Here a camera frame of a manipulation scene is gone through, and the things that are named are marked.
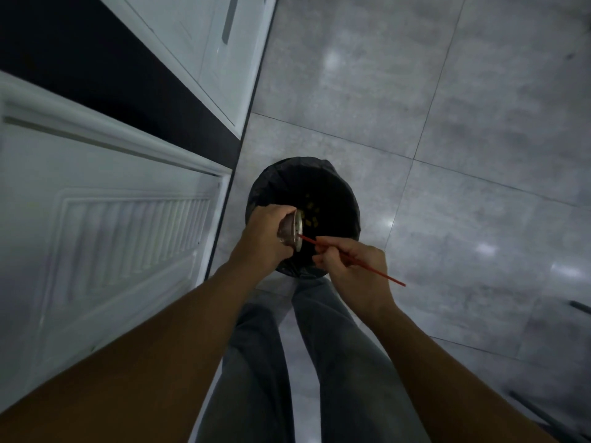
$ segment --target pants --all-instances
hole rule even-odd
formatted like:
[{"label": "pants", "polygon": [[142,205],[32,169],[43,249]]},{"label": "pants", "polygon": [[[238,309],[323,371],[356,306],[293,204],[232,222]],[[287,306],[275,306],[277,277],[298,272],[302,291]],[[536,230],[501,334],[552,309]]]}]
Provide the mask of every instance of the pants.
[{"label": "pants", "polygon": [[[325,279],[302,281],[292,305],[320,380],[328,442],[430,442],[390,359],[365,335]],[[287,365],[269,309],[244,306],[197,443],[293,443]]]}]

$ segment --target dark wall panel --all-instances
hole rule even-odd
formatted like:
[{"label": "dark wall panel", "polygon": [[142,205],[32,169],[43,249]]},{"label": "dark wall panel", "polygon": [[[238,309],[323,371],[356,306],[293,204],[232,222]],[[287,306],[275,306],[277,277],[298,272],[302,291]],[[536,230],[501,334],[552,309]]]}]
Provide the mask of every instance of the dark wall panel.
[{"label": "dark wall panel", "polygon": [[0,70],[234,169],[236,138],[100,0],[1,0]]}]

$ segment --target skin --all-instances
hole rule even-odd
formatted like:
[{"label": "skin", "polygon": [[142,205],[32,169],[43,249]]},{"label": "skin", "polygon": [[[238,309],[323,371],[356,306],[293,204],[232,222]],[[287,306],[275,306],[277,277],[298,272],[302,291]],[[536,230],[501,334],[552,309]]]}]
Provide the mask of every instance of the skin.
[{"label": "skin", "polygon": [[[183,442],[247,295],[292,255],[276,236],[295,208],[255,209],[230,259],[209,280],[0,415],[3,442]],[[387,272],[384,253],[320,237],[316,264],[396,366],[433,442],[553,442],[418,329],[388,281],[346,266],[337,247]]]}]

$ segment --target cabinet handle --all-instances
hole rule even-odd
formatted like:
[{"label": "cabinet handle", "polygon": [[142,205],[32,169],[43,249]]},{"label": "cabinet handle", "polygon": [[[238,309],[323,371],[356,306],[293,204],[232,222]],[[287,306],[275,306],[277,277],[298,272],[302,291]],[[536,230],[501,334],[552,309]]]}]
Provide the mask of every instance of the cabinet handle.
[{"label": "cabinet handle", "polygon": [[236,13],[236,5],[238,0],[230,0],[230,6],[227,7],[226,23],[223,26],[222,42],[227,45],[227,40],[230,38],[230,31],[234,22],[234,14]]}]

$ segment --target hand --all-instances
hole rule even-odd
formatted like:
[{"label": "hand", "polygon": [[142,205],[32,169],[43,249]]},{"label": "hand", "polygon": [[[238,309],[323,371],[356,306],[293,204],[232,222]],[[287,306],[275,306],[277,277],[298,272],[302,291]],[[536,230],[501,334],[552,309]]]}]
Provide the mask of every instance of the hand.
[{"label": "hand", "polygon": [[277,230],[281,220],[295,210],[285,205],[255,208],[228,262],[249,266],[260,279],[273,272],[293,255],[293,249],[277,238]]},{"label": "hand", "polygon": [[341,298],[366,325],[371,326],[378,320],[385,308],[396,308],[388,280],[342,260],[338,249],[374,269],[388,273],[383,251],[349,238],[318,236],[316,240],[326,246],[316,246],[318,254],[312,257],[314,263],[329,273]]}]

